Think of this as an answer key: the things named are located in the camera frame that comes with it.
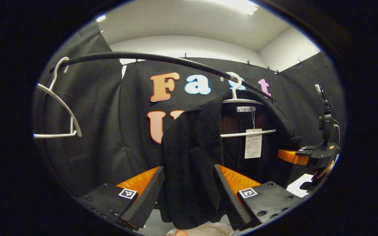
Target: clothing tag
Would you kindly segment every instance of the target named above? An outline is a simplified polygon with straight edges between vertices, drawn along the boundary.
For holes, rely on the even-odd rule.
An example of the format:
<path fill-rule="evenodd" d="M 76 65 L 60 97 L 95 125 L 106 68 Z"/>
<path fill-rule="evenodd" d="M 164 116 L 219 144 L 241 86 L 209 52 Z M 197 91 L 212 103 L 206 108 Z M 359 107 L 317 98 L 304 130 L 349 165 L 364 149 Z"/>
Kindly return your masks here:
<path fill-rule="evenodd" d="M 246 133 L 262 131 L 261 128 L 248 129 Z M 246 148 L 244 149 L 244 158 L 257 158 L 261 157 L 262 152 L 262 135 L 248 135 L 246 136 Z"/>
<path fill-rule="evenodd" d="M 256 107 L 237 107 L 237 112 L 253 112 Z"/>

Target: ceiling light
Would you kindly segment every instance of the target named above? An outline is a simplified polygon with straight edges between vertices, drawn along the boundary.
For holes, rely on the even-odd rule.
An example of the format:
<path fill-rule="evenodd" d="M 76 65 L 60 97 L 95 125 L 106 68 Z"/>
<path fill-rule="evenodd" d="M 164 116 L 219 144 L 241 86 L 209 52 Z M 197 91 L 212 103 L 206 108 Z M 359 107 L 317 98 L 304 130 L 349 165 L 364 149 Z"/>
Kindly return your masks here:
<path fill-rule="evenodd" d="M 101 17 L 97 18 L 97 22 L 100 22 L 102 20 L 106 19 L 105 15 L 102 15 Z"/>
<path fill-rule="evenodd" d="M 256 4 L 249 0 L 204 0 L 212 3 L 221 4 L 228 6 L 232 9 L 244 12 L 247 15 L 253 15 L 253 13 L 258 9 Z"/>

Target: white wall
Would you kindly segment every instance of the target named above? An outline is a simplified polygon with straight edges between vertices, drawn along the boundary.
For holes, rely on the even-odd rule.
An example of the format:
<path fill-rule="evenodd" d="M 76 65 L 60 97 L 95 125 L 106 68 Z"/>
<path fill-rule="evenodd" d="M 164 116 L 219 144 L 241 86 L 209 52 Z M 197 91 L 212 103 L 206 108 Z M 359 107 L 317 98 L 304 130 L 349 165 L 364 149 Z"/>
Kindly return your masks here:
<path fill-rule="evenodd" d="M 171 57 L 216 58 L 265 67 L 257 52 L 227 42 L 194 36 L 152 36 L 110 45 L 112 51 L 145 52 Z M 122 64 L 135 62 L 121 59 Z"/>
<path fill-rule="evenodd" d="M 291 27 L 259 52 L 271 70 L 283 71 L 320 51 L 310 39 Z"/>

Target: white plastic hanger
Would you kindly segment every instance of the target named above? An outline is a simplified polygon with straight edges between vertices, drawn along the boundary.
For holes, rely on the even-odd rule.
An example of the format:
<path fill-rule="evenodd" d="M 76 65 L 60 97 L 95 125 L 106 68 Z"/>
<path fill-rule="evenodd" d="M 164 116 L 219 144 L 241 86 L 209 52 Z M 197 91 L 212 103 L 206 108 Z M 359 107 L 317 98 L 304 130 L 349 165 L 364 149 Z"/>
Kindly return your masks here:
<path fill-rule="evenodd" d="M 226 99 L 223 100 L 223 103 L 255 103 L 255 104 L 260 104 L 263 105 L 263 103 L 260 103 L 255 100 L 249 100 L 249 99 L 238 99 L 236 96 L 236 90 L 242 85 L 242 81 L 240 76 L 238 76 L 236 73 L 233 72 L 227 72 L 230 76 L 237 78 L 237 85 L 234 86 L 231 90 L 231 93 L 233 94 L 232 99 Z M 257 131 L 257 132 L 249 132 L 249 133 L 229 133 L 229 134 L 222 134 L 222 138 L 226 137 L 239 137 L 239 136 L 252 136 L 252 135 L 258 135 L 258 134 L 263 134 L 263 133 L 274 133 L 276 132 L 276 129 L 272 130 L 263 130 L 263 131 Z"/>
<path fill-rule="evenodd" d="M 54 86 L 54 84 L 56 82 L 57 71 L 59 69 L 59 65 L 63 61 L 65 61 L 65 60 L 69 60 L 69 58 L 68 57 L 62 58 L 61 60 L 59 60 L 59 62 L 55 66 L 55 69 L 53 71 L 53 80 L 52 80 L 51 85 L 49 86 L 49 88 L 47 88 L 47 87 L 45 87 L 45 86 L 43 86 L 41 84 L 37 84 L 37 88 L 45 91 L 47 94 L 49 94 L 50 96 L 52 96 L 54 99 L 58 100 L 62 104 L 63 107 L 65 107 L 65 109 L 71 115 L 71 122 L 70 122 L 70 131 L 71 132 L 70 133 L 63 133 L 63 134 L 33 134 L 33 137 L 35 139 L 61 138 L 61 137 L 75 136 L 76 134 L 78 134 L 78 137 L 82 136 L 80 126 L 78 125 L 78 122 L 75 119 L 75 116 L 72 113 L 71 109 L 69 109 L 69 107 L 62 101 L 62 99 L 60 99 L 54 92 L 52 92 L 53 86 Z M 68 70 L 68 67 L 69 66 L 65 67 L 65 70 L 63 71 L 63 73 L 66 73 L 66 71 Z"/>

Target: black jacket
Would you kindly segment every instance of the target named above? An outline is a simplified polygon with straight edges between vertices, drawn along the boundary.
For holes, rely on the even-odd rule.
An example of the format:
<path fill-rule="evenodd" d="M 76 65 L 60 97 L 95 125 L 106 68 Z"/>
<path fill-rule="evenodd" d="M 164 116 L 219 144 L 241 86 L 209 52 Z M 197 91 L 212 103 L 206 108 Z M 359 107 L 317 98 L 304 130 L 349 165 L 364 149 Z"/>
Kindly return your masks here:
<path fill-rule="evenodd" d="M 301 138 L 283 113 L 263 96 L 237 90 L 237 98 L 263 103 L 226 103 L 231 90 L 194 109 L 183 112 L 164 131 L 161 165 L 165 181 L 159 196 L 162 220 L 178 229 L 190 229 L 225 214 L 213 178 L 214 164 L 235 170 L 260 183 L 274 181 L 285 187 L 289 173 L 277 158 L 278 149 L 297 150 Z M 244 133 L 253 128 L 251 112 L 236 112 L 236 106 L 255 106 L 255 128 L 276 129 L 262 135 L 261 157 L 245 159 L 246 137 L 221 138 L 222 133 Z"/>

